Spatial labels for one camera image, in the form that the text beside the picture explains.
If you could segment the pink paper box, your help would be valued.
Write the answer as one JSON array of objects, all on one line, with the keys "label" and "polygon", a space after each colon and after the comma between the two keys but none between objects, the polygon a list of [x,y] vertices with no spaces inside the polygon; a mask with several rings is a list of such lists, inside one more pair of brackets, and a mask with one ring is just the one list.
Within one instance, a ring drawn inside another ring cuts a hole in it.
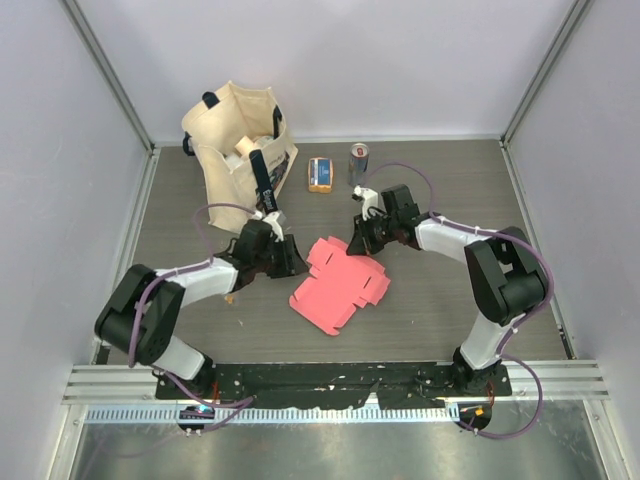
[{"label": "pink paper box", "polygon": [[346,249],[338,238],[318,239],[307,257],[310,276],[289,298],[295,312],[329,336],[337,336],[357,309],[377,305],[391,283],[380,263]]}]

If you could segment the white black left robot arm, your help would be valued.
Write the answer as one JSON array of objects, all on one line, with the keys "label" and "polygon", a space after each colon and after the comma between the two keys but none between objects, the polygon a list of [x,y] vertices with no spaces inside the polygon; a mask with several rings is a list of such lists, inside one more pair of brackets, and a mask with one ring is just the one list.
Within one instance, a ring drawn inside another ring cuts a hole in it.
[{"label": "white black left robot arm", "polygon": [[228,247],[200,263],[154,270],[131,266],[98,315],[95,335],[129,355],[129,363],[163,371],[190,398],[213,389],[213,360],[175,335],[181,310],[195,302],[226,296],[257,275],[271,279],[309,272],[294,236],[280,235],[264,220],[248,221]]}]

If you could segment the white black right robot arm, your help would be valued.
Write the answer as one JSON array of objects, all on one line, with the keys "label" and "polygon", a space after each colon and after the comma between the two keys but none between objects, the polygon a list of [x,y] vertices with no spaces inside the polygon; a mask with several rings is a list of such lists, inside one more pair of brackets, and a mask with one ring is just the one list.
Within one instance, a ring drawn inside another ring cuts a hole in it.
[{"label": "white black right robot arm", "polygon": [[509,332],[549,293],[540,256],[518,227],[485,230],[421,212],[404,184],[380,193],[356,186],[352,198],[361,213],[353,219],[349,256],[372,256],[398,242],[467,267],[478,315],[454,352],[451,380],[460,393],[477,393],[495,373]]}]

